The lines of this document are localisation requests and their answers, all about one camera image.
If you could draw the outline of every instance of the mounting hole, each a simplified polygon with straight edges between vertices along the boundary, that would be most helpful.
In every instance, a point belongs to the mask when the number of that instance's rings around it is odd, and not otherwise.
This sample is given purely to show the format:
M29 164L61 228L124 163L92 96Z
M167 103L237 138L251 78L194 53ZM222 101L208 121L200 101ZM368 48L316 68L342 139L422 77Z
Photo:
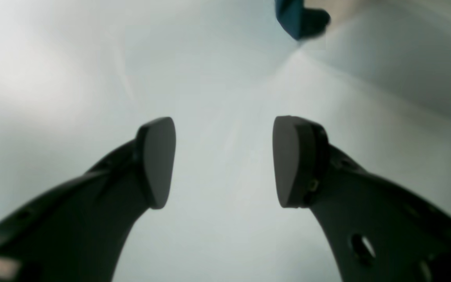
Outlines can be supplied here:
M351 236L351 249L362 264L370 266L375 260L375 250L372 243L361 234Z

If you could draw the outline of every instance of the white wall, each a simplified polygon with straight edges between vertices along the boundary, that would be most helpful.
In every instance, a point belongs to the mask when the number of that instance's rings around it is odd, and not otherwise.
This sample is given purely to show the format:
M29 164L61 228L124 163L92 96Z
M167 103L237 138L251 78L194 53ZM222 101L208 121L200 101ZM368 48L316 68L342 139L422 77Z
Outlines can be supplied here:
M451 214L451 13L438 11L382 2L300 44L271 0L0 0L0 218L172 116L170 199L136 223L115 281L339 281L310 211L279 207L272 123L322 123Z

